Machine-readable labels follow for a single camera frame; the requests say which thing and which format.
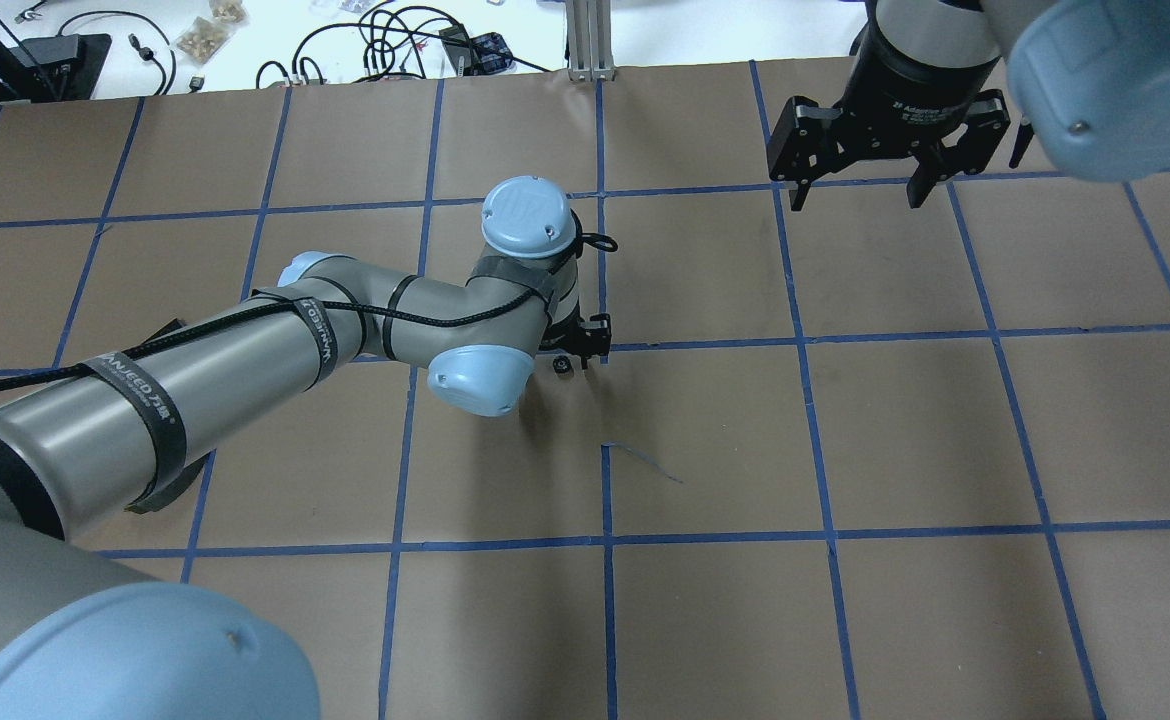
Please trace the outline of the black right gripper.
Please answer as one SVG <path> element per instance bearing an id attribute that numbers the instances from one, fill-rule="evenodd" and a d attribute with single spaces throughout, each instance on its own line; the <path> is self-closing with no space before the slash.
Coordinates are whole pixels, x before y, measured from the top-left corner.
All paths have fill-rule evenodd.
<path id="1" fill-rule="evenodd" d="M 947 177 L 986 170 L 1004 140 L 1007 102 L 986 85 L 994 64 L 936 67 L 867 40 L 840 100 L 785 101 L 768 138 L 768 177 L 789 181 L 790 210 L 801 211 L 819 178 L 861 162 L 911 158 L 908 205 L 922 208 Z"/>

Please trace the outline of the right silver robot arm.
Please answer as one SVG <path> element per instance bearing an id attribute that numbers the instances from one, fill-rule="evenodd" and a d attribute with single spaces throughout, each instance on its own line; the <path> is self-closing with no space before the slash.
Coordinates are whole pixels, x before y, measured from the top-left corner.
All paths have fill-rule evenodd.
<path id="1" fill-rule="evenodd" d="M 823 177 L 906 158 L 918 208 L 987 169 L 1011 128 L 1010 167 L 1038 140 L 1083 181 L 1170 169 L 1170 1 L 868 1 L 865 14 L 841 100 L 791 97 L 768 138 L 791 210 Z"/>

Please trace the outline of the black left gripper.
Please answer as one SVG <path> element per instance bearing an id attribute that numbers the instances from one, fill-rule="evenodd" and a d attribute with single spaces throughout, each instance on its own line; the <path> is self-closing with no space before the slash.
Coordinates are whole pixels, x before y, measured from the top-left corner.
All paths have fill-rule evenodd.
<path id="1" fill-rule="evenodd" d="M 576 281 L 570 290 L 559 299 L 556 310 L 550 314 L 550 324 L 541 337 L 541 351 L 560 351 L 580 357 L 581 361 L 593 359 L 594 363 L 608 363 L 613 341 L 612 316 L 610 313 L 598 313 L 585 318 L 581 315 L 580 282 Z"/>

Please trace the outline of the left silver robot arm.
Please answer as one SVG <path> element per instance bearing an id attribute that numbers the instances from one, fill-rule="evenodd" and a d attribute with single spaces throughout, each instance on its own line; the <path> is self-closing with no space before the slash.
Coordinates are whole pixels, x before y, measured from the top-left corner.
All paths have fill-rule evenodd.
<path id="1" fill-rule="evenodd" d="M 615 251 L 558 184 L 498 183 L 462 284 L 302 252 L 278 283 L 193 325 L 54 372 L 0 379 L 0 719 L 317 719 L 311 661 L 223 594 L 74 546 L 118 510 L 181 498 L 202 460 L 362 355 L 425 370 L 447 404 L 511 413 L 534 357 L 611 350 L 577 261 Z"/>

